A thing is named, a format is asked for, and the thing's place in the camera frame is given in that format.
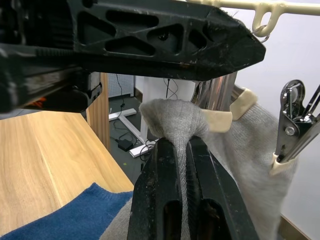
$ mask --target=wooden table surface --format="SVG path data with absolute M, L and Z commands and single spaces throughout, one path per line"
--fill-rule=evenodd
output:
M 61 208 L 92 183 L 133 190 L 79 113 L 0 120 L 0 236 Z

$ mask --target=blue knit fabric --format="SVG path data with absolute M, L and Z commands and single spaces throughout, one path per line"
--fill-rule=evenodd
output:
M 93 183 L 59 210 L 0 240 L 98 240 L 133 192 L 111 193 Z

